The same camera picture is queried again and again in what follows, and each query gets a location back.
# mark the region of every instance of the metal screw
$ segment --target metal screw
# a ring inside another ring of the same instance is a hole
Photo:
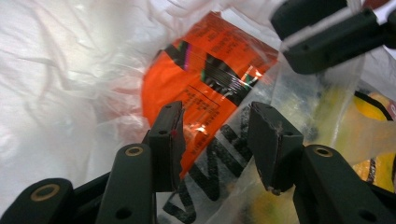
[[[130,147],[125,150],[125,155],[127,156],[138,156],[142,154],[143,148],[142,147]]]
[[[315,153],[322,157],[332,157],[332,152],[324,147],[316,147],[314,148]]]
[[[30,199],[34,202],[43,202],[55,196],[60,189],[61,187],[59,187],[59,185],[48,184],[36,189],[32,195],[30,195]]]

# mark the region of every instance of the orange package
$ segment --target orange package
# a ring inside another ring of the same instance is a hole
[[[152,125],[163,105],[182,101],[184,176],[254,84],[276,63],[277,51],[209,13],[162,51],[144,78],[142,105]]]

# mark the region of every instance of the orange plastic bag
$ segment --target orange plastic bag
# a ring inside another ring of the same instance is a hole
[[[276,50],[216,13],[160,53],[144,78],[143,112],[152,124],[163,105],[183,102],[187,148],[181,176],[276,57]]]

